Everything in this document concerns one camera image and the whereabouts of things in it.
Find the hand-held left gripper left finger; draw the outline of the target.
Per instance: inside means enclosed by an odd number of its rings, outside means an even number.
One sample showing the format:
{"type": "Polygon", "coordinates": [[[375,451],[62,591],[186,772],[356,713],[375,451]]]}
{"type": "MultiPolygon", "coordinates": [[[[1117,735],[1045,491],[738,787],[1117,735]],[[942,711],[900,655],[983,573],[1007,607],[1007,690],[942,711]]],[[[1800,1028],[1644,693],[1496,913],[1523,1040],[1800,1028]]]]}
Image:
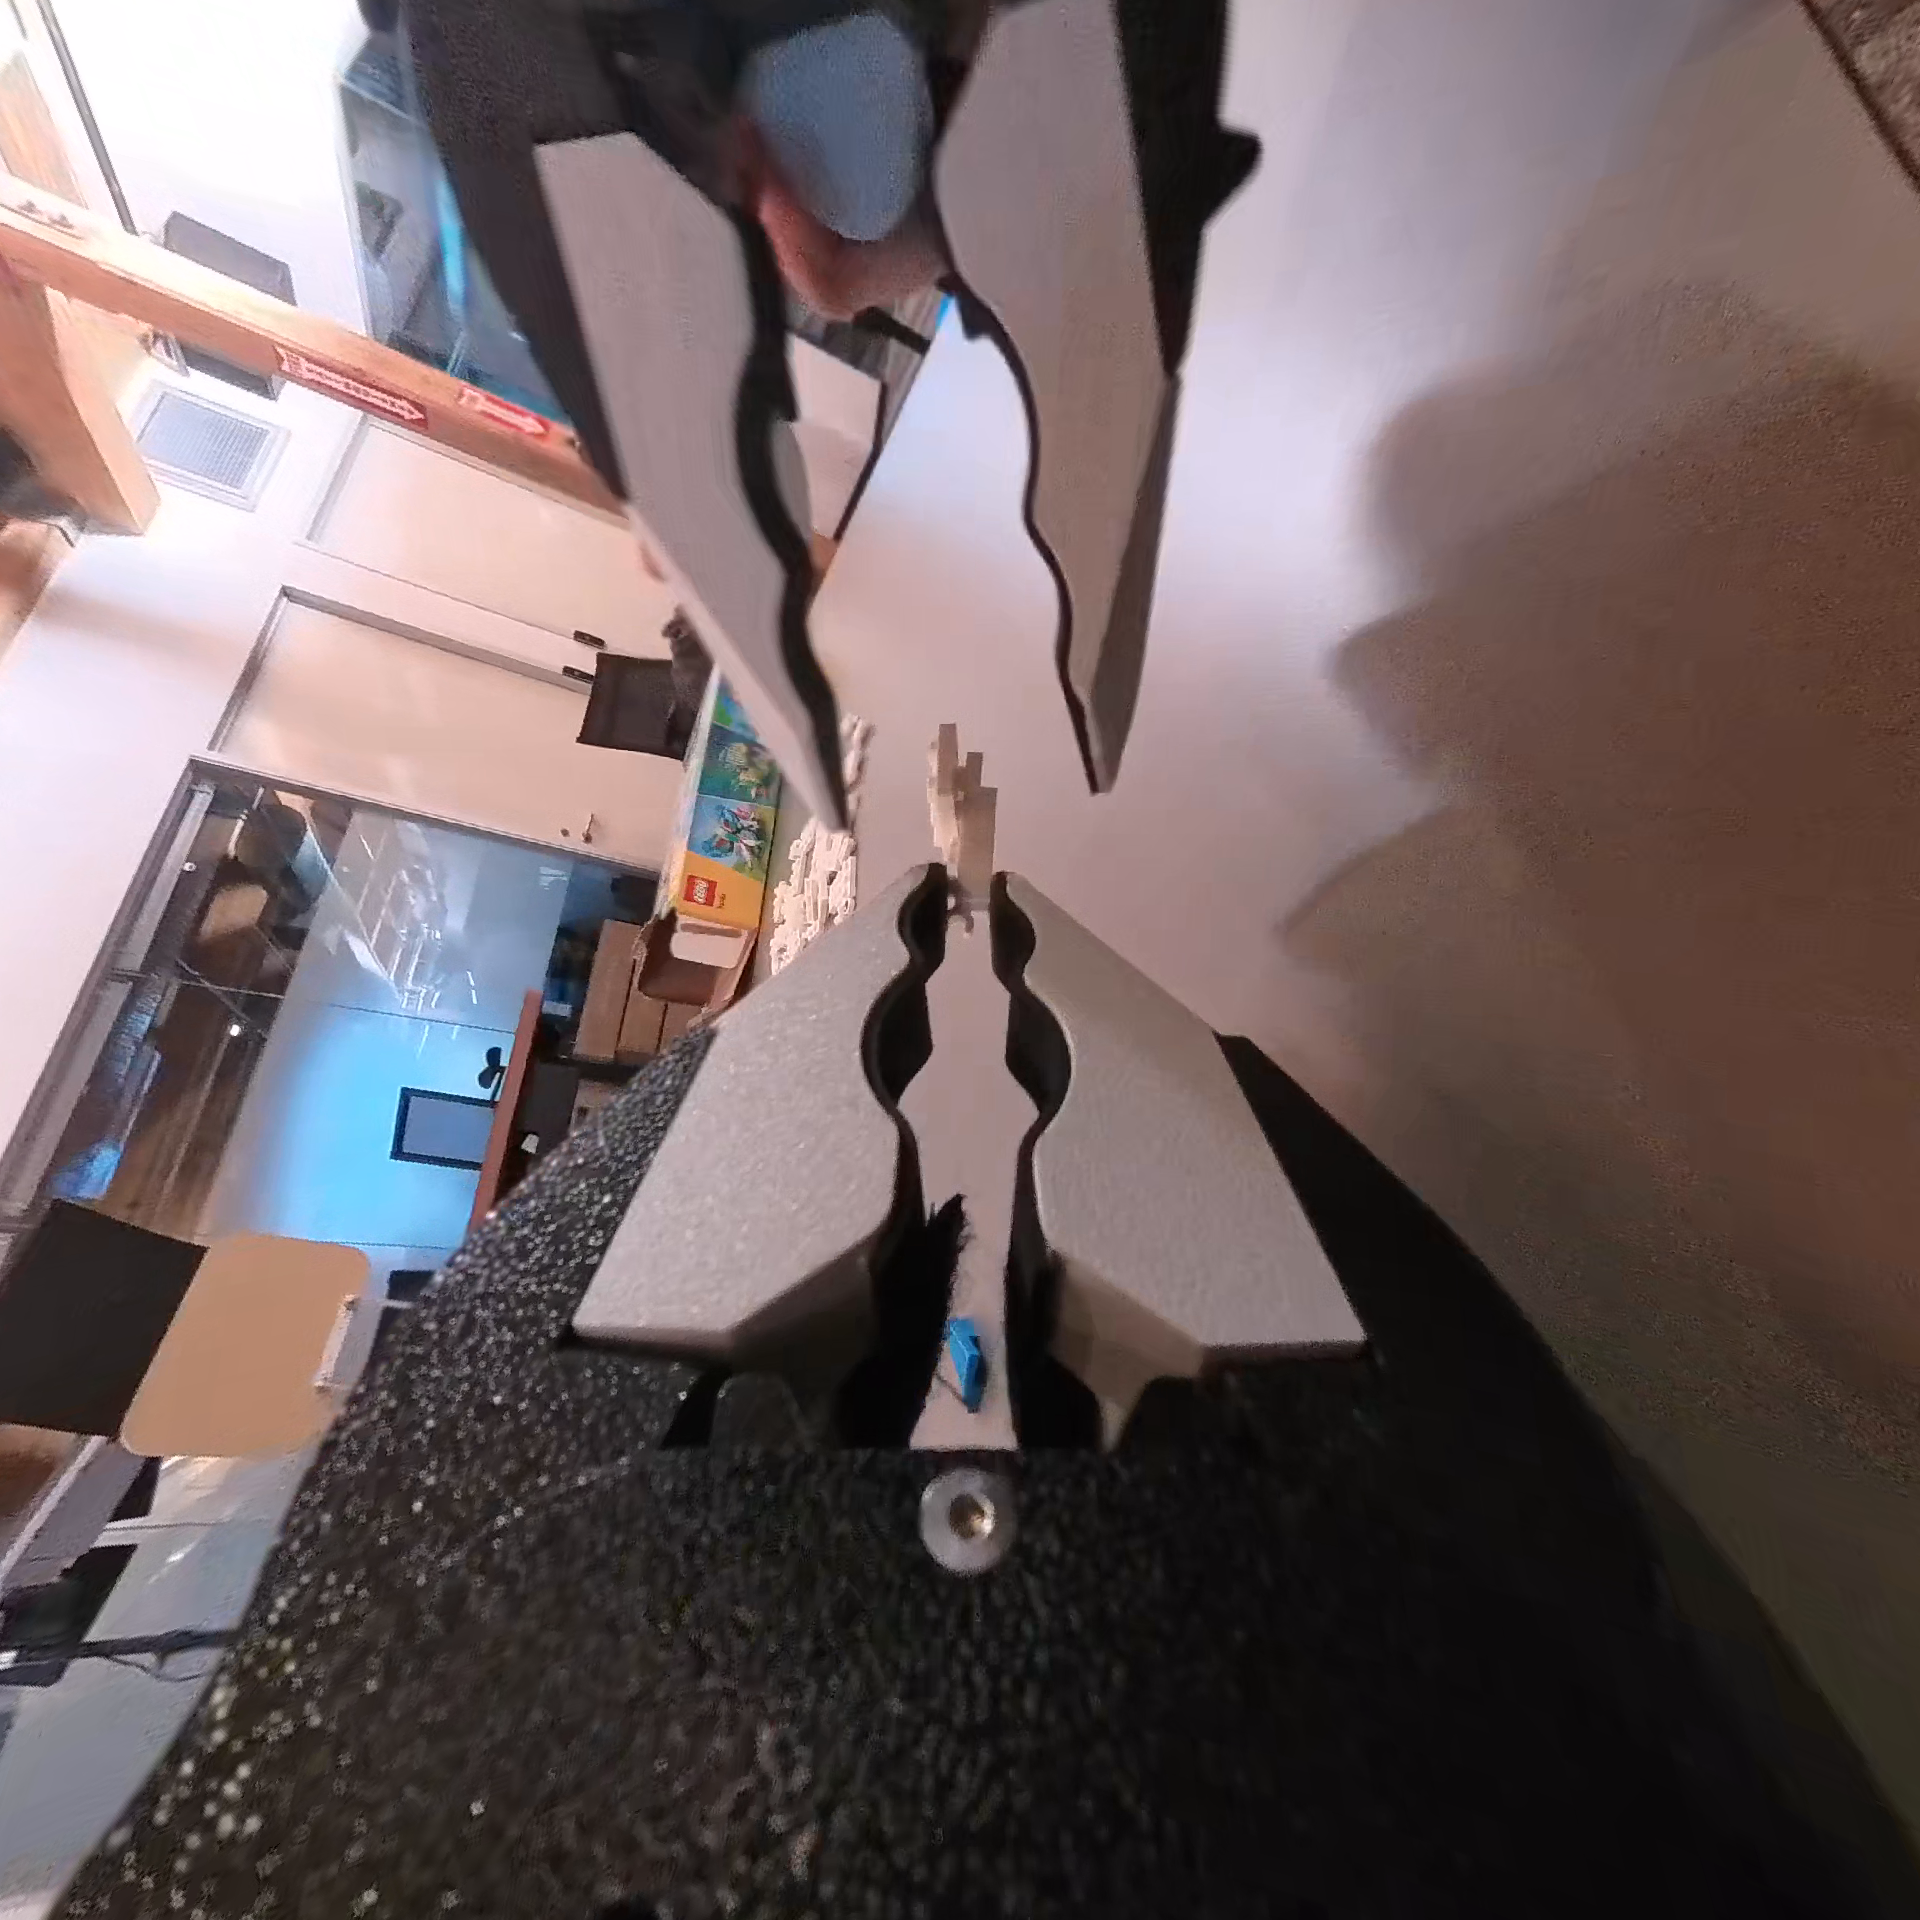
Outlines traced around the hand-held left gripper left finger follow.
{"type": "Polygon", "coordinates": [[[830,1396],[872,1352],[878,1272],[924,1217],[899,1112],[930,1057],[947,868],[907,868],[711,1027],[571,1320],[587,1346],[830,1396]]]}

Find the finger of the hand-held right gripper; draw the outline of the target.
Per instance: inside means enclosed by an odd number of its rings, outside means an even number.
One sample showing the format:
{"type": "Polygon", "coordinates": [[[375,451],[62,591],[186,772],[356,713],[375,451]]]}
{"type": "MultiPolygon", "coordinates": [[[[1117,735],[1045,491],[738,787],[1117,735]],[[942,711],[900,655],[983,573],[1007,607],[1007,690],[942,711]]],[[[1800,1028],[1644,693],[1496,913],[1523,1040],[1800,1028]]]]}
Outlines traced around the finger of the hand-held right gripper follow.
{"type": "Polygon", "coordinates": [[[773,252],[632,132],[541,144],[534,168],[631,516],[784,777],[846,831],[773,252]]]}
{"type": "Polygon", "coordinates": [[[1055,663],[1087,787],[1109,794],[1135,722],[1180,409],[1114,4],[991,19],[932,202],[1024,401],[1021,520],[1061,596],[1055,663]]]}

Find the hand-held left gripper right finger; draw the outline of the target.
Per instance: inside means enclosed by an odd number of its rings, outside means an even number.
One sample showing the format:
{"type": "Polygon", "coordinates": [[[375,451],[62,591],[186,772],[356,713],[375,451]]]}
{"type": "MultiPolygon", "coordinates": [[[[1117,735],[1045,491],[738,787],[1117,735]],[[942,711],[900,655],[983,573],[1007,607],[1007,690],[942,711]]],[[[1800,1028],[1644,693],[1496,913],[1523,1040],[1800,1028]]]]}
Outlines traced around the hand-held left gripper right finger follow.
{"type": "Polygon", "coordinates": [[[1215,1032],[1012,873],[995,879],[1015,1157],[1015,1413],[1131,1413],[1156,1380],[1347,1361],[1364,1331],[1215,1032]]]}

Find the white stepped lego assembly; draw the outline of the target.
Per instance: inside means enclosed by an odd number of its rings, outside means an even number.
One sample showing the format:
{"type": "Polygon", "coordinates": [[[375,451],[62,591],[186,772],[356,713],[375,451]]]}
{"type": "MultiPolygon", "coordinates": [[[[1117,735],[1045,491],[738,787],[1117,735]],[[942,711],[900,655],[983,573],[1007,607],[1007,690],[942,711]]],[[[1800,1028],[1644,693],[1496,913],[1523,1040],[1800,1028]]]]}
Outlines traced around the white stepped lego assembly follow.
{"type": "Polygon", "coordinates": [[[983,752],[965,752],[955,722],[928,747],[928,824],[944,868],[947,917],[966,936],[990,914],[997,873],[997,802],[983,752]]]}

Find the pile of white lego pieces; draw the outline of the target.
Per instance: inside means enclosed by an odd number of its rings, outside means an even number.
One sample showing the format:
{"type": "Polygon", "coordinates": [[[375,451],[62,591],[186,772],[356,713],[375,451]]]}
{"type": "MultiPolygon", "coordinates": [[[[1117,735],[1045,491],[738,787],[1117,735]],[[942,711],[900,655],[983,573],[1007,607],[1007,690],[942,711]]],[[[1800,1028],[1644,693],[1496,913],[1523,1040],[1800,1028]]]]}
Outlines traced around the pile of white lego pieces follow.
{"type": "Polygon", "coordinates": [[[858,804],[872,727],[847,715],[838,725],[847,828],[835,831],[796,812],[784,834],[784,865],[764,913],[766,973],[784,971],[830,928],[858,913],[858,804]]]}

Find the yellow lego set box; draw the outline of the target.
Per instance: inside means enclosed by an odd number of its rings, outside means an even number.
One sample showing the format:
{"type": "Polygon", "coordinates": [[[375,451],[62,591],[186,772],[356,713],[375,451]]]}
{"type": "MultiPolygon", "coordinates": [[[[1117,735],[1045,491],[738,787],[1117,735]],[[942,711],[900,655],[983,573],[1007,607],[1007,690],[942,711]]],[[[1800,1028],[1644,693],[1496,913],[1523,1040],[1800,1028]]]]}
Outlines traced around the yellow lego set box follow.
{"type": "Polygon", "coordinates": [[[744,706],[722,674],[711,674],[645,925],[645,996],[718,1018],[748,986],[773,891],[781,794],[776,762],[744,706]]]}

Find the wooden beam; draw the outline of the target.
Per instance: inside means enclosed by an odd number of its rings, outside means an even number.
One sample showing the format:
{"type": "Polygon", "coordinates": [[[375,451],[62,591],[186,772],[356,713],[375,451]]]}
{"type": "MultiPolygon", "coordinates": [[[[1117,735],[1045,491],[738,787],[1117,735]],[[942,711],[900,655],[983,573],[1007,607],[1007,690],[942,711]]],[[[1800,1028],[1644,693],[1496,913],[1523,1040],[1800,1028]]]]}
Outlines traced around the wooden beam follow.
{"type": "Polygon", "coordinates": [[[15,176],[3,179],[3,255],[24,281],[250,372],[282,378],[272,345],[288,345],[408,394],[431,419],[424,433],[414,429],[420,440],[584,512],[627,520],[574,434],[571,445],[500,434],[459,407],[456,394],[468,383],[130,236],[15,176]]]}

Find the brown cardboard boxes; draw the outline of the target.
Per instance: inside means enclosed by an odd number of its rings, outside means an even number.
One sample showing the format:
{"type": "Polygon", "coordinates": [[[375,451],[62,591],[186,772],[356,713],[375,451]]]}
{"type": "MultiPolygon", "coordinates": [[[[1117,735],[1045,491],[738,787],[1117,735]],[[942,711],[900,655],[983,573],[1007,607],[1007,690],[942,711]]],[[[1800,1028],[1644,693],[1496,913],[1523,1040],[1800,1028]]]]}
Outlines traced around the brown cardboard boxes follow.
{"type": "Polygon", "coordinates": [[[708,1010],[708,969],[675,953],[675,917],[606,921],[570,1057],[584,1065],[643,1065],[708,1010]]]}

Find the black mesh chair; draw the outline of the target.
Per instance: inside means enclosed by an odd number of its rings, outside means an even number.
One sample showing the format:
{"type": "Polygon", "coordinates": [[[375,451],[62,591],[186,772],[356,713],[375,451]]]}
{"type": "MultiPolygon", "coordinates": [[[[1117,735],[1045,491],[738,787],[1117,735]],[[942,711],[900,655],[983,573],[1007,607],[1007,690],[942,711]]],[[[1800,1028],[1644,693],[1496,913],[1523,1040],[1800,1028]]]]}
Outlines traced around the black mesh chair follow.
{"type": "Polygon", "coordinates": [[[684,608],[663,625],[663,643],[664,657],[596,657],[578,745],[685,760],[712,660],[684,608]]]}

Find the wood-edged desk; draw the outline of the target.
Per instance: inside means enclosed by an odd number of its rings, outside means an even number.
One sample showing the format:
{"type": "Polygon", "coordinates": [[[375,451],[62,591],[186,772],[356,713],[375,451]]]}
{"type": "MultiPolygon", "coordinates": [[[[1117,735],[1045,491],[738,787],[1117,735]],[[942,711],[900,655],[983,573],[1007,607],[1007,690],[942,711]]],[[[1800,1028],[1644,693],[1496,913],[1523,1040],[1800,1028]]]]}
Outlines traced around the wood-edged desk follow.
{"type": "Polygon", "coordinates": [[[598,1064],[575,1064],[543,1019],[543,994],[518,1001],[512,1044],[503,1059],[483,1164],[466,1231],[488,1219],[525,1172],[551,1154],[595,1105],[589,1088],[607,1084],[598,1064]]]}

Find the small black monitor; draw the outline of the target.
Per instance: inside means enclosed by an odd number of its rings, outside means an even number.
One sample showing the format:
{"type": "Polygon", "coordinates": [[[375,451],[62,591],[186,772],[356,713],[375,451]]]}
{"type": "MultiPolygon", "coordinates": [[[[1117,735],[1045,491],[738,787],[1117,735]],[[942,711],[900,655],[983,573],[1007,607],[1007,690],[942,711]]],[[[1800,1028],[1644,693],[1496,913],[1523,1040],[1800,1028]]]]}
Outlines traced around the small black monitor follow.
{"type": "Polygon", "coordinates": [[[487,1096],[403,1088],[390,1131],[390,1160],[479,1171],[488,1160],[494,1117],[496,1103],[487,1096]]]}

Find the tan rounded board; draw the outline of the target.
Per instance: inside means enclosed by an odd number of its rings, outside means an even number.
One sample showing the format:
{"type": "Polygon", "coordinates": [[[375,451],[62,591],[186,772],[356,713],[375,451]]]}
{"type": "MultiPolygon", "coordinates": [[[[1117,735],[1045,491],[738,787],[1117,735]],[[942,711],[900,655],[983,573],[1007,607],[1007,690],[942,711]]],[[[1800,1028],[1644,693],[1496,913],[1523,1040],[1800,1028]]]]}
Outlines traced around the tan rounded board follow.
{"type": "Polygon", "coordinates": [[[197,1275],[139,1380],[115,1442],[133,1456],[288,1456],[331,1424],[363,1250],[229,1234],[197,1275]]]}

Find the black square panel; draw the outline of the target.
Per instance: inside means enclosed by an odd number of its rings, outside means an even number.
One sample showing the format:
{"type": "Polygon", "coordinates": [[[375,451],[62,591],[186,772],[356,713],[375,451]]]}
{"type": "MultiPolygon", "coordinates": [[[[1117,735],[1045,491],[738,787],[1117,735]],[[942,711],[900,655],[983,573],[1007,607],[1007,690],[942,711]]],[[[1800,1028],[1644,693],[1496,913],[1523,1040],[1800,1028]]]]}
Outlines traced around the black square panel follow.
{"type": "Polygon", "coordinates": [[[115,1437],[206,1248],[52,1200],[3,1283],[3,1427],[115,1437]]]}

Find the white wall vent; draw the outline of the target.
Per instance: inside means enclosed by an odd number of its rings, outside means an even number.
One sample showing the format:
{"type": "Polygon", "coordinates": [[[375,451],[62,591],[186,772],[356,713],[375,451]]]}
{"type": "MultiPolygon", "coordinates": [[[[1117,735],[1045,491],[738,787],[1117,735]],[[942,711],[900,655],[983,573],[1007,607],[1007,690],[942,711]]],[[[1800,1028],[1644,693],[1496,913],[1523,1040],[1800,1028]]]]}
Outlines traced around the white wall vent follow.
{"type": "Polygon", "coordinates": [[[253,512],[272,485],[290,429],[156,383],[135,409],[135,445],[157,480],[253,512]]]}

